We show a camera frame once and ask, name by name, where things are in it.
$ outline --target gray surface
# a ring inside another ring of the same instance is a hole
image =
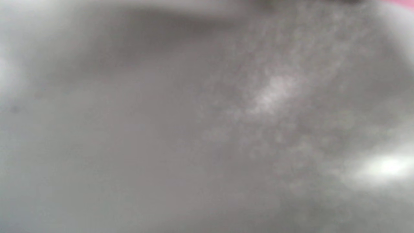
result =
[[[0,14],[1,232],[413,231],[414,80],[368,3],[25,7]]]

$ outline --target blurry surface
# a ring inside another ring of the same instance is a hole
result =
[[[1,232],[412,232],[414,80],[377,5],[0,6]]]

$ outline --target pink object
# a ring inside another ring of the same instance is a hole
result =
[[[387,0],[414,9],[414,0]]]

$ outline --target white textured surface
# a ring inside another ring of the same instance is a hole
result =
[[[412,232],[414,80],[369,3],[232,28],[13,4],[2,233]]]

